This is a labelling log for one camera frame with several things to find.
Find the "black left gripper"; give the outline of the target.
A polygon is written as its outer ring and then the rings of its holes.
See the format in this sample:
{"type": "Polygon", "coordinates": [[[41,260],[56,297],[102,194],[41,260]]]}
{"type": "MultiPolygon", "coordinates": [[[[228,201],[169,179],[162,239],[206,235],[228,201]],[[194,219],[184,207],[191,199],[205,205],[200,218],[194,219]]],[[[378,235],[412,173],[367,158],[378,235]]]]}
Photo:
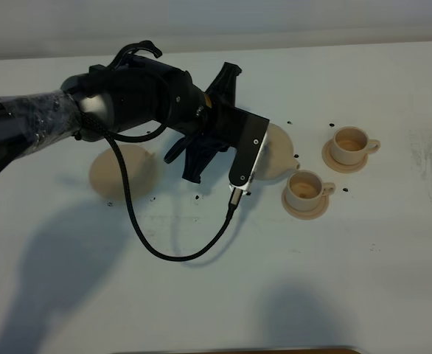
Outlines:
{"type": "Polygon", "coordinates": [[[241,72],[238,65],[225,62],[201,101],[178,119],[178,132],[185,136],[167,151],[164,162],[185,153],[182,179],[200,183],[201,173],[219,152],[238,146],[245,127],[245,113],[234,107],[241,72]]]}

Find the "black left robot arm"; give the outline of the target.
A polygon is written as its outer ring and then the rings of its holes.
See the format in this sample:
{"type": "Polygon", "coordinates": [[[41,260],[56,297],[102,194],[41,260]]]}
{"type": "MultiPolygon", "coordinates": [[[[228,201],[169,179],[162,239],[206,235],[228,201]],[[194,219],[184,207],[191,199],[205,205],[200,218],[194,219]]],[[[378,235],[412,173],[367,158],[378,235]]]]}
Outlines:
{"type": "Polygon", "coordinates": [[[155,139],[166,129],[181,134],[167,152],[186,156],[184,178],[199,182],[213,156],[236,147],[245,118],[235,103],[240,68],[225,63],[206,90],[189,72],[160,61],[151,41],[124,46],[106,66],[91,66],[57,91],[0,97],[0,172],[12,161],[68,137],[96,142],[155,139]]]}

